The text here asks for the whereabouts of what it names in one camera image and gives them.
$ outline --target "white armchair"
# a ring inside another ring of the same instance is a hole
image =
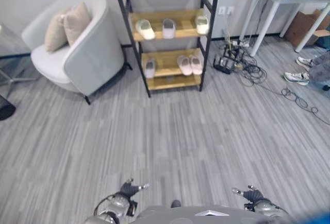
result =
[[[52,17],[60,10],[84,2],[92,21],[70,47],[48,53],[45,34]],[[106,0],[57,0],[32,21],[22,38],[31,49],[36,69],[56,85],[91,95],[124,65],[124,55],[112,23]]]

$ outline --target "white slipper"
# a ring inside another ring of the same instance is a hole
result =
[[[190,66],[189,58],[186,56],[179,56],[177,58],[177,64],[185,76],[190,76],[192,74],[192,69]]]
[[[196,30],[200,35],[206,35],[210,29],[208,18],[204,15],[199,15],[195,19]]]
[[[156,72],[156,61],[151,58],[147,61],[144,68],[144,74],[146,78],[154,78]]]
[[[201,75],[203,72],[203,66],[200,59],[195,55],[190,55],[189,59],[192,73],[194,75]]]
[[[135,24],[135,28],[145,40],[153,40],[156,35],[148,20],[142,19]]]
[[[163,20],[163,38],[172,39],[175,37],[175,22],[171,19]]]

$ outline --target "pants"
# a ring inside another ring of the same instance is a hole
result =
[[[308,74],[311,81],[328,81],[330,80],[330,50],[321,56],[313,59],[313,66]]]

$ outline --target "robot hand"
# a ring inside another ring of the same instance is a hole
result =
[[[134,216],[138,203],[131,200],[131,197],[149,185],[133,186],[132,182],[133,179],[127,180],[119,192],[101,200],[94,210],[94,216],[87,219],[85,224],[120,224],[126,215]],[[105,201],[108,201],[107,206],[98,212],[98,207]]]
[[[281,207],[273,204],[269,199],[265,198],[263,194],[254,186],[249,185],[249,191],[243,192],[237,188],[232,188],[232,192],[244,197],[251,203],[244,204],[247,211],[256,212],[270,217],[287,217],[288,213]]]
[[[116,194],[120,194],[126,196],[127,198],[131,198],[137,192],[146,189],[149,187],[149,184],[141,185],[141,186],[132,186],[133,179],[127,180],[122,187],[120,187],[120,191]]]

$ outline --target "shelf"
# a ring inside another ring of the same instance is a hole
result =
[[[147,79],[149,90],[161,90],[195,86],[201,84],[201,76],[167,76]]]
[[[147,19],[156,34],[156,39],[161,40],[162,26],[165,18],[170,18],[176,23],[175,38],[199,37],[196,31],[195,18],[203,15],[203,9],[198,10],[176,10],[148,13],[131,13],[132,33],[135,41],[144,41],[145,39],[136,31],[135,24],[141,19]]]
[[[155,77],[163,76],[175,76],[182,75],[182,72],[177,65],[178,56],[185,55],[196,55],[198,56],[200,49],[187,49],[187,50],[174,50],[174,51],[163,51],[156,53],[143,53],[142,54],[142,66],[143,69],[149,59],[154,58],[157,67],[155,72]]]

